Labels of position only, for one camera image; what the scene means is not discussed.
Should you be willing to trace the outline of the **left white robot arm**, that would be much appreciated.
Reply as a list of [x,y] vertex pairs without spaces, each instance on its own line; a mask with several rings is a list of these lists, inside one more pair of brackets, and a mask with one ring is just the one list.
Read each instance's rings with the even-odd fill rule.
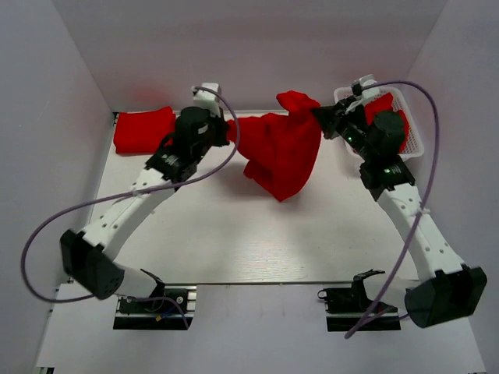
[[228,123],[218,104],[181,110],[174,130],[147,160],[132,185],[131,196],[117,199],[97,220],[60,238],[65,272],[94,297],[137,298],[149,311],[165,301],[163,281],[144,269],[115,262],[129,236],[188,181],[207,151],[228,144]]

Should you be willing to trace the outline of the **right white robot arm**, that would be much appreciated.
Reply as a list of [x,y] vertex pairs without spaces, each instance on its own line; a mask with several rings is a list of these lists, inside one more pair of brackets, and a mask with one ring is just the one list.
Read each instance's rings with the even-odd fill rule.
[[404,241],[401,255],[412,257],[418,276],[416,281],[399,280],[393,269],[377,288],[364,283],[375,270],[361,273],[352,282],[353,304],[373,312],[380,303],[395,303],[388,296],[401,295],[402,307],[421,328],[471,316],[487,276],[481,267],[465,264],[426,210],[428,196],[419,194],[416,180],[399,154],[405,139],[401,116],[384,110],[369,121],[363,106],[355,106],[350,99],[315,108],[312,113],[325,138],[341,137],[361,156],[362,183],[391,219]]

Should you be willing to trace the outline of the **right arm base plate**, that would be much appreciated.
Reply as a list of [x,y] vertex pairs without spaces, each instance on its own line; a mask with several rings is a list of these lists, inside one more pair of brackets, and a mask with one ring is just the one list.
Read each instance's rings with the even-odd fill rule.
[[[384,271],[371,269],[356,274],[352,282],[347,286],[335,285],[317,292],[318,299],[325,304],[328,332],[346,333],[355,326],[357,320],[372,302],[367,297],[363,282],[365,279],[379,274],[384,274]],[[374,315],[380,312],[383,315],[362,325],[359,332],[398,331],[401,329],[396,307],[378,302],[369,317],[373,318]]]

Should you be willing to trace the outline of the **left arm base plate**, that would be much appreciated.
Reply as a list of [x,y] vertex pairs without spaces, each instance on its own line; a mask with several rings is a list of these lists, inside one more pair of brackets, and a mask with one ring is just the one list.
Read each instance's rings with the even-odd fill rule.
[[184,317],[170,301],[129,301],[118,298],[113,323],[114,330],[188,330],[196,306],[196,286],[166,287],[163,296],[173,299],[184,313]]

